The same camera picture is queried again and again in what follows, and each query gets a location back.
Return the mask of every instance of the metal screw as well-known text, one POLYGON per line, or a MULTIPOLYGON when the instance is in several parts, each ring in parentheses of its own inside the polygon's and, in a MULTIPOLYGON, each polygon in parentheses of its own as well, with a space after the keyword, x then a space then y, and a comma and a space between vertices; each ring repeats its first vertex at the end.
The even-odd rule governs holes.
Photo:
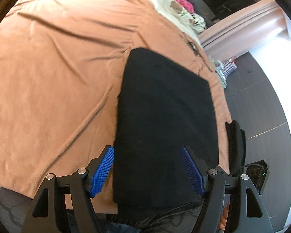
POLYGON ((54 174, 49 173, 49 174, 47 175, 47 180, 51 180, 51 179, 53 179, 53 178, 54 178, 54 174))
POLYGON ((216 169, 209 169, 209 173, 212 174, 212 175, 216 175, 218 173, 218 171, 216 169))
POLYGON ((78 170, 78 173, 79 173, 79 174, 86 173, 86 168, 80 168, 80 169, 78 170))
POLYGON ((242 174, 242 175, 241 175, 241 178, 242 178, 243 180, 249 180, 249 176, 246 175, 246 174, 242 174))

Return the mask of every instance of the gray floor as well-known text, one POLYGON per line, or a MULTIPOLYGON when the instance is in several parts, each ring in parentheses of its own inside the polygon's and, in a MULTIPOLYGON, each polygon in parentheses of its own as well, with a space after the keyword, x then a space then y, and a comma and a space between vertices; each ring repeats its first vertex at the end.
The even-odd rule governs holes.
POLYGON ((227 78, 225 95, 232 119, 246 132, 246 164, 264 159, 270 176, 262 200, 274 232, 282 230, 291 204, 291 136, 286 116, 266 75, 246 53, 227 78))

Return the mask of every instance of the black mount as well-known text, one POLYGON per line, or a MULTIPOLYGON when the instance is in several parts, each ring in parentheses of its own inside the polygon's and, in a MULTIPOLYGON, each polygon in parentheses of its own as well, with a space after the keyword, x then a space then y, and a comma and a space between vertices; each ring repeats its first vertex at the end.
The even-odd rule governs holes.
MULTIPOLYGON (((71 194, 76 223, 80 233, 102 233, 91 203, 92 176, 110 146, 87 168, 57 178, 48 174, 36 193, 26 215, 21 233, 70 233, 64 194, 71 194)), ((224 194, 231 194, 225 233, 273 233, 261 197, 248 175, 229 176, 222 168, 205 167, 186 146, 202 179, 206 195, 192 233, 215 233, 222 212, 224 194)))

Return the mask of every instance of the blue rubber grip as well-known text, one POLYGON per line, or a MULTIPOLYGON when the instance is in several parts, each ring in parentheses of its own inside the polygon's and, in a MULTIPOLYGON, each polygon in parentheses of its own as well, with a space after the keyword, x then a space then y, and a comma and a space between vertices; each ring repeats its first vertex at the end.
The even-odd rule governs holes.
POLYGON ((93 176, 92 188, 90 191, 92 197, 95 197, 96 194, 101 192, 101 189, 107 179, 113 161, 114 161, 114 149, 111 146, 93 176))
POLYGON ((205 194, 205 189, 202 175, 185 147, 181 150, 181 159, 185 166, 186 173, 189 176, 194 192, 203 197, 205 194))

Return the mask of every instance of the black cushion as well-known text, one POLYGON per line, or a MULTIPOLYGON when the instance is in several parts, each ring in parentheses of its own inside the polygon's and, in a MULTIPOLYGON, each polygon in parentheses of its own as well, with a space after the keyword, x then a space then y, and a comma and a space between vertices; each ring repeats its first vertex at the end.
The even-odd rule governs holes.
POLYGON ((119 212, 200 200, 180 159, 185 145, 209 167, 218 165, 208 82, 155 52, 132 50, 119 95, 114 142, 113 199, 119 212))

